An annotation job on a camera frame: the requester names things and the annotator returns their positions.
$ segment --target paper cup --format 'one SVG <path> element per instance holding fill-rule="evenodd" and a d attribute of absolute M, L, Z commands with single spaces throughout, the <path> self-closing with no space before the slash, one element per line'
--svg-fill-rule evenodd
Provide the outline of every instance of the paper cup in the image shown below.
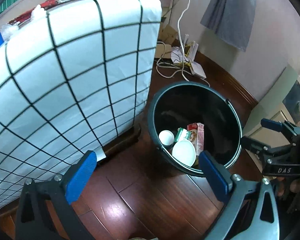
<path fill-rule="evenodd" d="M 195 148 L 189 140 L 178 141 L 173 149 L 172 156 L 181 163 L 191 167 L 195 162 Z"/>
<path fill-rule="evenodd" d="M 168 147 L 173 144 L 174 135 L 169 130 L 163 130 L 159 133 L 159 140 L 165 147 Z"/>

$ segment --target bolt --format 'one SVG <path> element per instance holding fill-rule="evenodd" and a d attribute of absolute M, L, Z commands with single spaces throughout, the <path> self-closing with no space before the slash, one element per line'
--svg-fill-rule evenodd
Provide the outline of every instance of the bolt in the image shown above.
<path fill-rule="evenodd" d="M 32 179 L 26 179 L 25 184 L 30 185 L 32 183 Z"/>
<path fill-rule="evenodd" d="M 57 174 L 56 176 L 53 177 L 53 179 L 55 181 L 60 181 L 62 179 L 62 175 L 61 174 Z"/>
<path fill-rule="evenodd" d="M 233 181 L 240 181 L 240 180 L 241 180 L 241 176 L 240 176 L 239 174 L 233 174 L 233 175 L 231 176 L 231 179 L 232 179 Z"/>
<path fill-rule="evenodd" d="M 270 181 L 267 178 L 263 178 L 262 183 L 268 185 L 270 183 Z"/>

